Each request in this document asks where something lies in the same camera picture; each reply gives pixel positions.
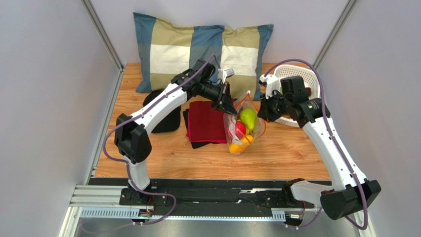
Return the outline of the green pear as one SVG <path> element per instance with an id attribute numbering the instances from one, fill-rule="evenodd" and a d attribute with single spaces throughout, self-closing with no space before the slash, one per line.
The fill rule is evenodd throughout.
<path id="1" fill-rule="evenodd" d="M 240 112 L 240 121 L 250 131 L 255 129 L 256 118 L 257 118 L 257 112 L 252 108 L 246 108 Z"/>

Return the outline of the clear zip bag orange zipper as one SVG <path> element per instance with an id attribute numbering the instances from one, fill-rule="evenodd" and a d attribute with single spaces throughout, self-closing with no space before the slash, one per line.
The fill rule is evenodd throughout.
<path id="1" fill-rule="evenodd" d="M 234 101 L 236 115 L 224 114 L 228 150 L 240 155 L 266 131 L 266 123 L 257 116 L 258 108 L 254 105 L 251 92 L 247 91 Z"/>

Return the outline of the red apple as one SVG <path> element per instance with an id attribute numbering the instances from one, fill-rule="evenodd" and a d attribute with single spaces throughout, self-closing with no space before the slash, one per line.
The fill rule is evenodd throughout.
<path id="1" fill-rule="evenodd" d="M 238 139 L 242 139 L 245 135 L 247 135 L 246 126 L 240 120 L 237 120 L 235 123 L 235 136 Z"/>

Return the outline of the orange yellow mango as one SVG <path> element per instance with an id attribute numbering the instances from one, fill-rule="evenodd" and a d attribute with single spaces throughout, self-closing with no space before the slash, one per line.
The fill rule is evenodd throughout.
<path id="1" fill-rule="evenodd" d="M 232 154 L 240 154 L 247 148 L 247 146 L 247 143 L 236 144 L 233 142 L 229 145 L 229 151 Z"/>

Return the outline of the yellow pear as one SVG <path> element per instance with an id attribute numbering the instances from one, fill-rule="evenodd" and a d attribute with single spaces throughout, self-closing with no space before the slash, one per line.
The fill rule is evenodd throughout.
<path id="1" fill-rule="evenodd" d="M 241 139 L 241 141 L 242 141 L 243 143 L 251 144 L 251 143 L 253 142 L 253 136 L 252 136 L 252 135 L 250 135 L 250 134 L 245 135 L 245 136 Z"/>

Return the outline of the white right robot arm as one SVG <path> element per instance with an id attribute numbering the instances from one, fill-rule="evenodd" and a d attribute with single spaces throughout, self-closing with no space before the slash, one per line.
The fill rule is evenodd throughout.
<path id="1" fill-rule="evenodd" d="M 267 122 L 289 116 L 307 134 L 319 152 L 331 178 L 321 185 L 297 178 L 286 182 L 283 200 L 288 205 L 305 201 L 322 207 L 332 220 L 366 211 L 381 192 L 377 180 L 369 180 L 356 165 L 334 128 L 333 119 L 321 98 L 310 99 L 303 78 L 279 79 L 262 75 L 265 87 L 260 97 L 259 118 Z"/>

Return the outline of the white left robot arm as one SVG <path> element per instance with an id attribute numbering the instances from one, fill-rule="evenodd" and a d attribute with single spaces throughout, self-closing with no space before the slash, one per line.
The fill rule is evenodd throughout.
<path id="1" fill-rule="evenodd" d="M 172 111 L 192 97 L 200 96 L 211 101 L 214 110 L 236 115 L 227 78 L 233 76 L 231 68 L 216 68 L 208 61 L 199 59 L 193 68 L 175 75 L 168 86 L 144 108 L 130 116 L 117 118 L 114 143 L 126 163 L 128 189 L 125 199 L 146 204 L 153 193 L 146 191 L 150 185 L 146 159 L 152 151 L 149 135 Z"/>

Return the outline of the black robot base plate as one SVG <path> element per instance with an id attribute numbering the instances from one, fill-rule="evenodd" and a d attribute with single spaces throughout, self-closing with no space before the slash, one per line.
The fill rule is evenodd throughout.
<path id="1" fill-rule="evenodd" d="M 135 217 L 169 214 L 170 217 L 272 218 L 284 211 L 287 219 L 311 218 L 323 211 L 309 202 L 288 204 L 282 191 L 285 180 L 151 179 L 143 193 L 127 178 L 92 178 L 92 186 L 117 187 L 123 207 L 137 207 Z"/>

